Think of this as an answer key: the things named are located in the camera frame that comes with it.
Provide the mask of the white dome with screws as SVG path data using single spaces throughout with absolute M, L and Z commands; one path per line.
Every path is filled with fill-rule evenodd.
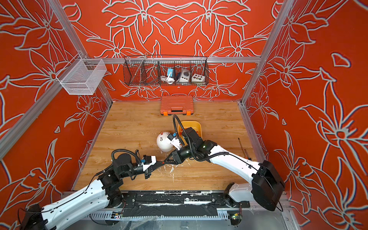
M 169 134 L 169 132 L 161 132 L 156 139 L 157 146 L 162 152 L 170 152 L 173 149 L 172 143 L 168 140 Z

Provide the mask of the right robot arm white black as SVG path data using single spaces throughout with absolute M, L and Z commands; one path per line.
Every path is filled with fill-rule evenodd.
M 222 166 L 243 178 L 251 186 L 254 200 L 263 208 L 274 211 L 282 209 L 280 198 L 285 191 L 285 183 L 274 165 L 264 160 L 255 162 L 225 150 L 217 143 L 202 138 L 191 127 L 179 135 L 162 132 L 157 137 L 161 151 L 169 152 L 166 164 L 182 164 L 193 158 L 197 162 L 209 162 Z

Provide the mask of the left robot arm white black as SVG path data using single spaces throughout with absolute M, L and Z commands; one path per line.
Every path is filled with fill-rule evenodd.
M 118 208 L 126 200 L 120 191 L 123 179 L 135 179 L 137 175 L 149 178 L 151 172 L 163 166 L 155 156 L 140 159 L 136 153 L 121 150 L 112 157 L 112 163 L 98 172 L 81 190 L 60 201 L 41 207 L 32 205 L 25 211 L 22 230 L 64 230 L 87 215 L 104 208 Z

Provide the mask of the yellow plastic tray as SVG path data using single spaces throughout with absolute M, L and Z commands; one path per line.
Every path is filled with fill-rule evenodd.
M 182 123 L 182 125 L 183 125 L 184 128 L 191 127 L 193 130 L 196 131 L 196 133 L 201 138 L 203 137 L 202 136 L 202 126 L 201 126 L 201 124 L 199 122 L 187 120 L 187 121 L 182 121 L 181 123 Z M 179 137 L 183 139 L 184 138 L 184 136 L 183 136 L 183 130 L 181 129 L 180 125 L 178 125 L 177 129 L 178 129 Z

